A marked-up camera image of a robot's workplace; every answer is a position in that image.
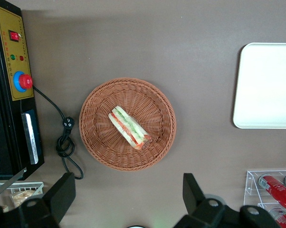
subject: wicker basket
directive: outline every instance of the wicker basket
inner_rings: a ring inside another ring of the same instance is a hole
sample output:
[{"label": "wicker basket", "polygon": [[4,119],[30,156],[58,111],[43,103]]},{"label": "wicker basket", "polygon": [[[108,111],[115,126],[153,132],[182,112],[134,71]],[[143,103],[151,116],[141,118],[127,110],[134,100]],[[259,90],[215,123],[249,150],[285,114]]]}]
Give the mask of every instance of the wicker basket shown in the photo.
[{"label": "wicker basket", "polygon": [[[122,107],[150,134],[152,142],[136,150],[108,118]],[[160,161],[172,146],[176,118],[165,95],[152,84],[135,78],[117,78],[97,87],[80,114],[82,140],[99,162],[121,171],[137,171]]]}]

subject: sandwich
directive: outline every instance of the sandwich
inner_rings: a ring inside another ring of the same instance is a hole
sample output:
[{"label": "sandwich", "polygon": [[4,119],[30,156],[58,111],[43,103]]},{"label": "sandwich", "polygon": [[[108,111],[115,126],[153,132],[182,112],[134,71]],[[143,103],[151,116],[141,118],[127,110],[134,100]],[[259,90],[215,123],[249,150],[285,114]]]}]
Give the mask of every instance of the sandwich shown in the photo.
[{"label": "sandwich", "polygon": [[142,149],[151,140],[150,135],[120,106],[116,106],[111,110],[108,117],[123,137],[135,149]]}]

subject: tomato slice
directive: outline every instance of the tomato slice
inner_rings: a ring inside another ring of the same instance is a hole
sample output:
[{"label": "tomato slice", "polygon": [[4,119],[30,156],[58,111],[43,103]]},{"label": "tomato slice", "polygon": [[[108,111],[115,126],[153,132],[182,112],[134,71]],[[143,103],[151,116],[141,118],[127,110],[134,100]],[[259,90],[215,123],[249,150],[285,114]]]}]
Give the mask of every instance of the tomato slice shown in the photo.
[{"label": "tomato slice", "polygon": [[123,130],[128,134],[129,137],[131,137],[131,139],[133,140],[133,142],[138,145],[138,142],[136,141],[136,139],[133,137],[133,135],[131,134],[130,130],[115,116],[115,114],[113,112],[111,112],[111,115],[113,116],[113,118],[118,122],[118,124],[123,128]]}]

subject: black cable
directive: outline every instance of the black cable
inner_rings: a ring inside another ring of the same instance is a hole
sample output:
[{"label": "black cable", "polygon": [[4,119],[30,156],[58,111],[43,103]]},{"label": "black cable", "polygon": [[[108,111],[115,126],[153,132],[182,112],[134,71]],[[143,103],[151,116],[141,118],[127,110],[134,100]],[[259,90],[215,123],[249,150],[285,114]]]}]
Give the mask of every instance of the black cable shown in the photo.
[{"label": "black cable", "polygon": [[57,154],[62,158],[63,166],[65,167],[65,170],[67,172],[70,172],[70,171],[66,165],[65,159],[68,159],[80,171],[81,176],[75,177],[75,179],[77,179],[77,180],[83,179],[84,173],[83,173],[82,169],[70,157],[73,154],[73,152],[75,151],[75,144],[69,138],[69,135],[71,134],[71,130],[75,124],[74,119],[72,119],[71,117],[65,117],[63,112],[59,109],[59,107],[53,101],[51,101],[45,94],[43,94],[35,86],[33,86],[33,89],[35,91],[37,91],[39,94],[41,94],[47,101],[49,101],[57,109],[57,111],[60,113],[60,115],[63,119],[64,131],[63,131],[63,135],[57,139],[57,146],[56,146]]}]

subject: white label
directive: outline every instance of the white label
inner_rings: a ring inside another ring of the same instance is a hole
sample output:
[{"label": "white label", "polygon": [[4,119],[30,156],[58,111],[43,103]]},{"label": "white label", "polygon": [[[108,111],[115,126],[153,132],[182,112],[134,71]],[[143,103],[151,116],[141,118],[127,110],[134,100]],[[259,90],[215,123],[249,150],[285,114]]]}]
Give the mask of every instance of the white label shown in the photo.
[{"label": "white label", "polygon": [[267,184],[267,182],[263,178],[260,179],[259,185],[266,190],[270,189],[270,186]]}]

